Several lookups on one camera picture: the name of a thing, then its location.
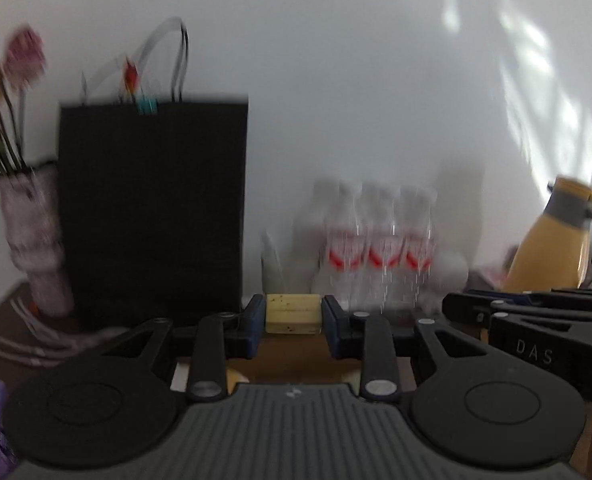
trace gray ribbed panel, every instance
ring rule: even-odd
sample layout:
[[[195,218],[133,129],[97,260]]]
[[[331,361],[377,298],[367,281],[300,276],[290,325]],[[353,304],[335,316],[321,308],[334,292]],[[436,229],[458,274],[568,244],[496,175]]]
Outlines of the gray ribbed panel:
[[[108,469],[50,470],[25,462],[12,480],[577,480],[557,464],[485,472],[422,444],[392,406],[343,384],[241,384],[217,404],[189,409],[157,449]]]

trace thermos lid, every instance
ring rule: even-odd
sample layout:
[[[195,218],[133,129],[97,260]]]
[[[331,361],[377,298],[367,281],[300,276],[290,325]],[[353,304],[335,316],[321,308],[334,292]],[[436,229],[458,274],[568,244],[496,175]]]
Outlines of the thermos lid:
[[[592,187],[579,180],[559,175],[556,177],[554,185],[551,186],[550,184],[548,187],[550,190],[553,190],[554,188],[559,189],[563,192],[582,198],[583,200],[587,200],[588,202],[592,202]]]

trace yellow thermos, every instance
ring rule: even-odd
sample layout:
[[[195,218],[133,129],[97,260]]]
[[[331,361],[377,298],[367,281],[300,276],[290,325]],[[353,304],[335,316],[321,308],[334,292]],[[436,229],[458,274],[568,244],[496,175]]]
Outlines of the yellow thermos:
[[[592,276],[585,279],[592,187],[559,176],[549,188],[550,201],[518,247],[505,292],[592,286]]]

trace bag handle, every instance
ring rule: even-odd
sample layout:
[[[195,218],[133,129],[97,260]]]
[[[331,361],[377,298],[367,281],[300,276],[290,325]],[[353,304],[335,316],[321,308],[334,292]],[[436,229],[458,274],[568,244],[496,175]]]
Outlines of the bag handle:
[[[153,49],[156,45],[170,32],[179,30],[181,33],[181,44],[178,49],[178,55],[173,67],[171,96],[172,101],[175,102],[176,92],[180,101],[183,100],[183,87],[185,86],[185,78],[187,75],[187,68],[189,65],[189,34],[185,22],[179,17],[168,18],[164,20],[156,30],[154,30],[149,37],[142,43],[135,51],[133,56],[118,56],[109,62],[105,63],[100,69],[93,74],[92,77],[86,79],[82,74],[82,95],[80,96],[83,103],[86,103],[89,96],[111,75],[116,72],[121,72],[125,68],[124,59],[127,61],[135,60],[134,66],[138,75],[144,72],[146,62],[149,60]]]

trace yellow sponge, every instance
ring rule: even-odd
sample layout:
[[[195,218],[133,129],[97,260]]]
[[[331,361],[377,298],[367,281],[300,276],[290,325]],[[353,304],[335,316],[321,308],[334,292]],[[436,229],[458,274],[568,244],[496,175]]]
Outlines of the yellow sponge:
[[[320,332],[320,296],[317,294],[268,294],[265,330],[271,334]]]

